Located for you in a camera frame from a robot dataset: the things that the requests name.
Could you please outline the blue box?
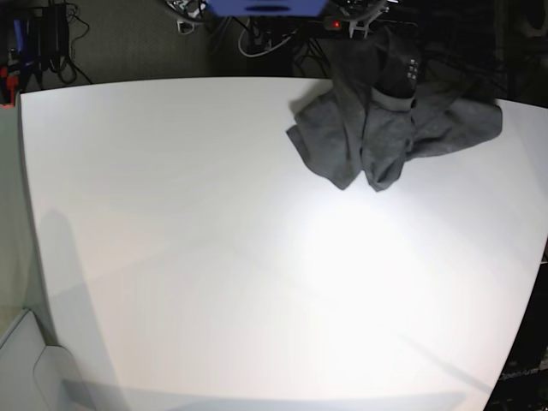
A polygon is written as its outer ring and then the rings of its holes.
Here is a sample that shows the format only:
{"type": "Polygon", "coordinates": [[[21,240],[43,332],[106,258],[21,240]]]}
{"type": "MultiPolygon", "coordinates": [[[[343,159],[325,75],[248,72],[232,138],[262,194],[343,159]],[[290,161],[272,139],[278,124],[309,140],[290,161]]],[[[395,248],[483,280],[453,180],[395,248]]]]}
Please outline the blue box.
{"type": "Polygon", "coordinates": [[[211,0],[220,16],[317,16],[326,0],[211,0]]]}

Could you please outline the red clamp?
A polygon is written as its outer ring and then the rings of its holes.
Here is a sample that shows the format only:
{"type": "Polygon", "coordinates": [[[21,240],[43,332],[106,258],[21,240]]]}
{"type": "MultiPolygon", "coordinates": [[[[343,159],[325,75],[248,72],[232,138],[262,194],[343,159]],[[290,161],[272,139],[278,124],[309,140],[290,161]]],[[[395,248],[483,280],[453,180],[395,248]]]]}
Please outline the red clamp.
{"type": "Polygon", "coordinates": [[[12,108],[15,106],[19,89],[19,74],[7,64],[1,65],[1,106],[12,108]]]}

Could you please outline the dark grey t-shirt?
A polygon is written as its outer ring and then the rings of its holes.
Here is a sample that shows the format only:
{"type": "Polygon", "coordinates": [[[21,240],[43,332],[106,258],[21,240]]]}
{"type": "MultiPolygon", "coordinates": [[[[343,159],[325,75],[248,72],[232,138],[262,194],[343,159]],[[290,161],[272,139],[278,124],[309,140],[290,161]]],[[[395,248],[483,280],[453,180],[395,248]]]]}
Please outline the dark grey t-shirt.
{"type": "Polygon", "coordinates": [[[498,137],[503,112],[470,81],[419,79],[412,39],[380,28],[331,55],[332,87],[295,113],[287,136],[314,174],[346,189],[364,174],[388,189],[415,158],[459,152],[498,137]]]}

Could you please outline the black power strip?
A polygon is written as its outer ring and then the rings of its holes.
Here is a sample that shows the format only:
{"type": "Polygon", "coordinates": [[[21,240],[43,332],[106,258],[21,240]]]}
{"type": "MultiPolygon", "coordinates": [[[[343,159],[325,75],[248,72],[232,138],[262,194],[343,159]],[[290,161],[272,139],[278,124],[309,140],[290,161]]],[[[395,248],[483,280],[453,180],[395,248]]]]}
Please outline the black power strip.
{"type": "MultiPolygon", "coordinates": [[[[334,17],[305,19],[301,22],[299,31],[310,37],[318,38],[348,38],[348,23],[334,17]]],[[[369,33],[375,33],[382,27],[388,27],[397,32],[413,32],[419,29],[413,21],[400,21],[394,19],[377,19],[371,26],[369,33]]]]}

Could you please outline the grey chair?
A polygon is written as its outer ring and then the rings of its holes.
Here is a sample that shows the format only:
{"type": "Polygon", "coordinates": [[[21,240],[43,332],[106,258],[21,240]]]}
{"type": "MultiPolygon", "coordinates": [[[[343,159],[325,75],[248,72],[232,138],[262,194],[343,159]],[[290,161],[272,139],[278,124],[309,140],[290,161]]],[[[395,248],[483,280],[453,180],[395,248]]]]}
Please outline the grey chair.
{"type": "Polygon", "coordinates": [[[22,311],[1,336],[2,410],[81,410],[63,348],[45,343],[34,314],[22,311]]]}

